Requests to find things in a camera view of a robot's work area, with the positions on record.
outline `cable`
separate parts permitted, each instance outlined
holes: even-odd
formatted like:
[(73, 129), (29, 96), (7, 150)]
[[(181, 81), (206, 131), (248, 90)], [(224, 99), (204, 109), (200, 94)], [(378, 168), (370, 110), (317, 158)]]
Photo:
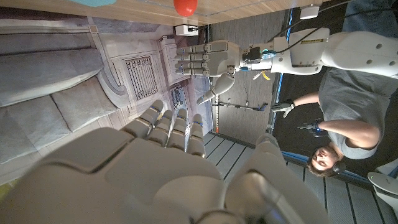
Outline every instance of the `cable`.
[[(339, 3), (336, 3), (336, 4), (332, 5), (332, 6), (329, 6), (329, 7), (326, 7), (326, 8), (324, 8), (324, 9), (319, 10), (318, 13), (321, 13), (321, 12), (323, 12), (323, 11), (325, 11), (325, 10), (331, 9), (331, 8), (333, 8), (333, 7), (336, 7), (336, 6), (340, 6), (340, 5), (342, 5), (342, 4), (349, 3), (350, 1), (360, 1), (360, 0), (348, 0), (348, 1), (339, 2)], [(290, 26), (287, 26), (287, 27), (283, 28), (279, 33), (277, 33), (275, 36), (273, 36), (271, 39), (269, 39), (266, 43), (272, 41), (275, 37), (280, 36), (283, 32), (287, 31), (288, 29), (292, 28), (293, 26), (296, 26), (297, 24), (299, 24), (299, 23), (301, 23), (301, 22), (303, 22), (303, 21), (306, 21), (306, 19), (299, 20), (299, 21), (295, 22), (294, 24), (292, 24), (292, 25), (290, 25)]]
[(328, 26), (328, 25), (333, 24), (333, 23), (335, 23), (335, 22), (338, 22), (338, 21), (340, 21), (340, 20), (342, 20), (342, 19), (346, 19), (346, 18), (349, 18), (349, 17), (351, 17), (351, 16), (356, 16), (356, 15), (365, 14), (365, 13), (369, 13), (369, 12), (383, 12), (383, 11), (398, 11), (398, 9), (395, 9), (395, 8), (393, 8), (393, 9), (390, 9), (390, 8), (385, 8), (385, 9), (372, 9), (372, 10), (368, 10), (368, 11), (357, 12), (357, 13), (353, 13), (353, 14), (350, 14), (350, 15), (347, 15), (347, 16), (339, 17), (339, 18), (337, 18), (337, 19), (335, 19), (335, 20), (333, 20), (333, 21), (331, 21), (331, 22), (327, 22), (326, 24), (323, 24), (322, 26), (316, 28), (315, 30), (311, 31), (309, 34), (305, 35), (305, 36), (304, 36), (303, 38), (301, 38), (300, 40), (296, 41), (296, 43), (290, 45), (289, 47), (287, 47), (287, 48), (284, 49), (284, 50), (281, 50), (281, 51), (276, 52), (275, 54), (280, 54), (280, 53), (282, 53), (282, 52), (285, 52), (285, 51), (288, 50), (288, 49), (291, 49), (292, 47), (296, 46), (296, 45), (299, 44), (302, 40), (306, 39), (309, 35), (313, 34), (314, 32), (316, 32), (317, 30), (321, 29), (322, 27)]
[(192, 27), (190, 27), (190, 28), (188, 28), (188, 31), (189, 32), (193, 32), (193, 31), (196, 31), (196, 30), (204, 30), (205, 29), (205, 27), (201, 27), (201, 28), (199, 28), (199, 27), (196, 27), (196, 28), (192, 28)]

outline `gray cushion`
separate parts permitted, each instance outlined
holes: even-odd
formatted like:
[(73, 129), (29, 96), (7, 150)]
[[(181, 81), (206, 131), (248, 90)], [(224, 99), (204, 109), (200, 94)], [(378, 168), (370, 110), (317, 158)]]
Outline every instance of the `gray cushion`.
[(0, 107), (71, 88), (103, 67), (97, 49), (0, 57)]
[(39, 150), (70, 133), (49, 96), (0, 108), (0, 163)]
[(6, 34), (0, 35), (0, 55), (25, 54), (91, 47), (86, 33), (80, 34)]
[(53, 93), (52, 98), (72, 131), (117, 109), (105, 95), (97, 77)]

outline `white box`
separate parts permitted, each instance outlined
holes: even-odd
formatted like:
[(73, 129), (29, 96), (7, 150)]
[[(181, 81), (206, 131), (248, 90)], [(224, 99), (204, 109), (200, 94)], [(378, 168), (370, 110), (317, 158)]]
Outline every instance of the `white box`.
[[(194, 31), (188, 31), (188, 28), (194, 28)], [(199, 31), (197, 30), (197, 26), (190, 26), (190, 25), (180, 25), (175, 27), (176, 35), (184, 35), (184, 36), (194, 36), (198, 35)]]

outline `yellow wire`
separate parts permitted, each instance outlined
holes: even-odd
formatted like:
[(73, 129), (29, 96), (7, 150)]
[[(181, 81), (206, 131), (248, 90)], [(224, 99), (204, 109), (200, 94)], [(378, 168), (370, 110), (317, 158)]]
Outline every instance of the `yellow wire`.
[(262, 71), (262, 76), (266, 79), (266, 80), (271, 80), (267, 75), (265, 71)]

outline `red balloon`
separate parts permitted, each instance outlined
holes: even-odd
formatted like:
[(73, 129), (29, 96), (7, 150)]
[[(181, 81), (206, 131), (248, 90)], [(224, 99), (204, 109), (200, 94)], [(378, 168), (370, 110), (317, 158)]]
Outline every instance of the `red balloon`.
[(174, 0), (174, 8), (181, 16), (192, 16), (198, 6), (198, 0)]

